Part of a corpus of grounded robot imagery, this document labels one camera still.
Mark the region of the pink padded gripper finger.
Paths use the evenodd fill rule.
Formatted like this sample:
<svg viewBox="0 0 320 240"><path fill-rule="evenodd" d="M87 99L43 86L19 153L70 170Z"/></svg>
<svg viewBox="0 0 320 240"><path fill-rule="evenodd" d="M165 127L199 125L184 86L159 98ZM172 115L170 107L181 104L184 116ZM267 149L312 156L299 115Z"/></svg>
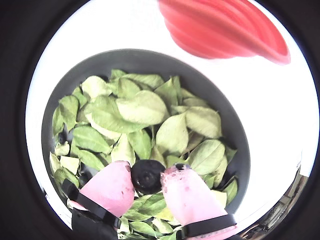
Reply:
<svg viewBox="0 0 320 240"><path fill-rule="evenodd" d="M237 234L237 222L202 178L185 164L160 174L166 206L182 228L178 240L225 240Z"/></svg>
<svg viewBox="0 0 320 240"><path fill-rule="evenodd" d="M72 206L71 227L80 240L117 240L120 217L133 205L131 166L115 161L94 175L81 189L65 179L62 191Z"/></svg>

